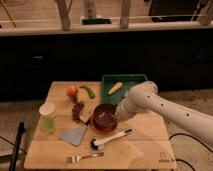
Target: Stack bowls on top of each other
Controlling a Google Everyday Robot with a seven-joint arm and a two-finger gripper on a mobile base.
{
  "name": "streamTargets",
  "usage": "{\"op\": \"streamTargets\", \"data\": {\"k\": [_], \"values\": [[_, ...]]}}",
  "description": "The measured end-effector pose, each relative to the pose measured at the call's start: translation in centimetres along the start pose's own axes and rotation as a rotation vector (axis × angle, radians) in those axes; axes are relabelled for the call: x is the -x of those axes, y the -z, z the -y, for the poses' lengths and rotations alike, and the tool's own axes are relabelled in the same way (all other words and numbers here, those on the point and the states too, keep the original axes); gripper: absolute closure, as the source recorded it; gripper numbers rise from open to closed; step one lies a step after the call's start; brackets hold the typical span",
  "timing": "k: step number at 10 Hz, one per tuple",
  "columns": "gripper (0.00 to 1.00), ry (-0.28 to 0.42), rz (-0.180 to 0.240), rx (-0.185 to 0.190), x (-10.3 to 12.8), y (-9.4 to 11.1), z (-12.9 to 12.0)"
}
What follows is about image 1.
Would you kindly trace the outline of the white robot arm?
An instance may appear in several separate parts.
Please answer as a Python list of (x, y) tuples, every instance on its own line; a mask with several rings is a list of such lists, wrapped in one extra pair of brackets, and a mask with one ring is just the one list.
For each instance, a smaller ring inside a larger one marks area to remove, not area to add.
[(213, 148), (213, 116), (168, 101), (158, 95), (158, 87), (145, 81), (131, 87), (116, 108), (118, 121), (134, 117), (139, 108), (150, 109), (173, 121)]

